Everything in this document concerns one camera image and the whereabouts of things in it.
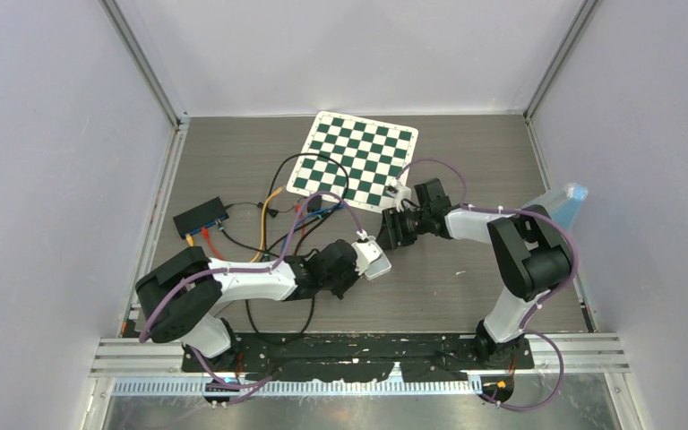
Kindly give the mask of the white router box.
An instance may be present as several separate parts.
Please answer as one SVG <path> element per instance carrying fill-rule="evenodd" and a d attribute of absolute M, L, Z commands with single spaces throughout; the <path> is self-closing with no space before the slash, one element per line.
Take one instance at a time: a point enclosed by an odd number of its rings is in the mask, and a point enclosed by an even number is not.
<path fill-rule="evenodd" d="M 381 254 L 376 260 L 370 262 L 364 272 L 367 280 L 374 280 L 391 270 L 391 262 L 386 254 Z"/>

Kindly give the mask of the black network switch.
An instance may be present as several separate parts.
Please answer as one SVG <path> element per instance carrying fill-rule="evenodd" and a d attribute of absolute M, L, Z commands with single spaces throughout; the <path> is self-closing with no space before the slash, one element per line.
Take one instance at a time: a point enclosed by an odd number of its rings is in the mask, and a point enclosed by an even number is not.
<path fill-rule="evenodd" d="M 209 228 L 228 219 L 225 205 L 219 197 L 214 197 L 192 209 L 173 217 L 177 234 L 186 239 L 187 235 L 194 236 L 201 228 Z"/>

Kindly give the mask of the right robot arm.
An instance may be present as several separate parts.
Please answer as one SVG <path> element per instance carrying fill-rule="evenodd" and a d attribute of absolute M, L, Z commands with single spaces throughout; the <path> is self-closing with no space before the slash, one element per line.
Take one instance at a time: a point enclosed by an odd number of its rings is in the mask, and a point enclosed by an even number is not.
<path fill-rule="evenodd" d="M 478 323 L 470 350 L 482 366 L 508 361 L 535 310 L 574 271 L 576 257 L 563 229 L 540 205 L 485 211 L 454 204 L 437 178 L 414 188 L 393 180 L 386 193 L 393 205 L 382 212 L 377 237 L 382 249 L 413 245 L 425 234 L 492 246 L 503 291 Z"/>

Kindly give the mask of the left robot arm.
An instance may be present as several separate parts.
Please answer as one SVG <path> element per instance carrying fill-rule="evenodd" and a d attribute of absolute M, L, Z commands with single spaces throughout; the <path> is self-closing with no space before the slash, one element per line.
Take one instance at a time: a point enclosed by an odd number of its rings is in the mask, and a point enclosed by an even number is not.
<path fill-rule="evenodd" d="M 321 291 L 342 297 L 370 275 L 381 254 L 370 239 L 340 239 L 308 258 L 290 255 L 272 262 L 227 262 L 189 247 L 137 281 L 146 318 L 139 340 L 178 340 L 227 371 L 237 363 L 239 348 L 228 323 L 210 314 L 212 307 L 252 299 L 306 300 Z"/>

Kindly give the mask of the green white chessboard mat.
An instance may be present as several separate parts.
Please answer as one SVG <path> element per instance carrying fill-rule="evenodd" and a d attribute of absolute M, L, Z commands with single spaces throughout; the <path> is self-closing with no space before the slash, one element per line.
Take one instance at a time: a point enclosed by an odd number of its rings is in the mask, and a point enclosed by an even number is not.
<path fill-rule="evenodd" d="M 286 190 L 308 196 L 328 191 L 364 211 L 394 205 L 387 185 L 413 158 L 418 129 L 359 116 L 320 111 L 296 160 Z"/>

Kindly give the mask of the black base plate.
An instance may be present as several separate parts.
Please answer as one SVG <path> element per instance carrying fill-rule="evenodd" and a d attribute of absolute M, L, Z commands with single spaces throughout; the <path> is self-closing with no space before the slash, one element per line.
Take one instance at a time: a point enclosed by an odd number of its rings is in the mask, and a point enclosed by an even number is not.
<path fill-rule="evenodd" d="M 250 381 L 381 382 L 398 370 L 407 382 L 453 382 L 467 371 L 530 370 L 529 343 L 477 361 L 472 336 L 458 333 L 288 333 L 240 332 L 236 344 L 208 362 L 215 373 L 242 374 Z"/>

